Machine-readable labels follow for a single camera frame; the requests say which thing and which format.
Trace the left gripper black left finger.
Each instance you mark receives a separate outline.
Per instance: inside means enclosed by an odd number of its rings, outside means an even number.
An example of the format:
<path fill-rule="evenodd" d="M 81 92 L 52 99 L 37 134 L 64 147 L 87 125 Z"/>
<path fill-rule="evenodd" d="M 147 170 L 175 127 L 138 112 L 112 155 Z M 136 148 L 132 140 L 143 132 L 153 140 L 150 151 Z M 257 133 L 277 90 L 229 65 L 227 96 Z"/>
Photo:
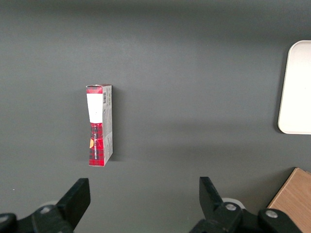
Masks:
<path fill-rule="evenodd" d="M 2 233 L 72 233 L 90 205 L 88 178 L 79 178 L 56 204 L 39 207 L 17 219 L 13 213 L 0 215 Z"/>

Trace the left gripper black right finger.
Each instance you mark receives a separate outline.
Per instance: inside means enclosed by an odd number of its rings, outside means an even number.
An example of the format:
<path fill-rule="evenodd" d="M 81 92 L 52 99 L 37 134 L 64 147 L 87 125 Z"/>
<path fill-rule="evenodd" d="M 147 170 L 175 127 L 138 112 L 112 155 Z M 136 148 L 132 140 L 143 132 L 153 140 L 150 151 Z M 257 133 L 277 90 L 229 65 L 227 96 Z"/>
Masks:
<path fill-rule="evenodd" d="M 191 233 L 300 233 L 284 212 L 262 209 L 252 214 L 238 204 L 223 201 L 209 177 L 199 179 L 199 201 L 205 216 Z"/>

